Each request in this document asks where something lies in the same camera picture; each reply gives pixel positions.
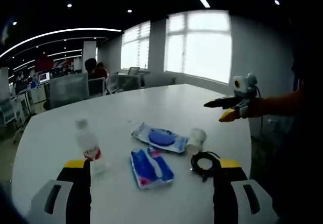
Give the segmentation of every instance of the floor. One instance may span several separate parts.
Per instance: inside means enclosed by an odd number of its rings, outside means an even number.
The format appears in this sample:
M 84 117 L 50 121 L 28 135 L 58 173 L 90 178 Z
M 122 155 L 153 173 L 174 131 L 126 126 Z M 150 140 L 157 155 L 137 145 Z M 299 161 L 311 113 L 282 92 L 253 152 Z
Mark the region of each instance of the floor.
M 43 113 L 45 110 L 42 105 L 43 102 L 35 104 L 32 111 L 36 114 Z M 21 134 L 26 125 L 27 122 L 20 129 Z M 0 127 L 0 184 L 8 196 L 11 196 L 12 170 L 21 138 L 21 134 L 16 134 L 15 136 L 15 133 L 16 131 L 13 125 Z

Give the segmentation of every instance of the ceiling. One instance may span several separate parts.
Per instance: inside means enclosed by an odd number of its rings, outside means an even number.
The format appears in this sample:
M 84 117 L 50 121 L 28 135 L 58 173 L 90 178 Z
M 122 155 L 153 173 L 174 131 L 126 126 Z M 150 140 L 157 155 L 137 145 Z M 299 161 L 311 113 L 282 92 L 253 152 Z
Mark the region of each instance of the ceiling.
M 274 0 L 207 0 L 211 9 L 229 10 L 232 15 L 252 18 L 276 30 L 289 32 L 290 22 L 298 20 L 301 0 L 279 1 L 281 4 L 277 6 Z M 5 43 L 0 45 L 0 54 L 26 39 L 52 31 L 84 27 L 125 30 L 172 13 L 204 9 L 199 0 L 0 0 L 0 3 L 0 29 L 5 29 L 3 34 L 8 35 Z M 68 3 L 72 4 L 71 8 L 67 7 Z M 9 66 L 12 70 L 43 52 L 48 55 L 81 49 L 84 38 L 97 37 L 100 44 L 120 34 L 109 31 L 53 34 L 8 52 L 0 58 L 0 66 Z

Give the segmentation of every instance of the plastic water bottle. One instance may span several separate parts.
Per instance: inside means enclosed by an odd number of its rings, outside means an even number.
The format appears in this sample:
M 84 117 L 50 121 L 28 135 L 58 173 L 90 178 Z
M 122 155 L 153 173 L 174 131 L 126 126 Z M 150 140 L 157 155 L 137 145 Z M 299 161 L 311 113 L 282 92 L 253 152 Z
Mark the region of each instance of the plastic water bottle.
M 76 124 L 76 139 L 85 158 L 90 160 L 97 174 L 106 169 L 97 136 L 90 130 L 87 119 L 79 119 Z

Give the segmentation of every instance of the blue lid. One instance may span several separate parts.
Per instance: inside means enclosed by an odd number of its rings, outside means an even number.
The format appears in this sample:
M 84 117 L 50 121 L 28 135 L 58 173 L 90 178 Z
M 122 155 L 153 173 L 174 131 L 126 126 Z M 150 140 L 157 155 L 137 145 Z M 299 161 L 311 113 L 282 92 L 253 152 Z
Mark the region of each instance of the blue lid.
M 167 132 L 160 131 L 150 131 L 149 140 L 159 146 L 169 146 L 175 142 L 175 137 L 173 135 L 168 134 Z

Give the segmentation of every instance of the window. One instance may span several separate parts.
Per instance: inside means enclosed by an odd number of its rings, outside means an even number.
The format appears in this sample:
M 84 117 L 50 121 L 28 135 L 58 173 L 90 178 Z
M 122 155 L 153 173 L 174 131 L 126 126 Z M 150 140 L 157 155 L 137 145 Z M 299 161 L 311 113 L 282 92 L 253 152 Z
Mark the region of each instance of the window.
M 208 10 L 170 15 L 164 70 L 229 83 L 231 44 L 227 12 Z
M 122 37 L 121 69 L 148 68 L 150 21 L 126 30 Z

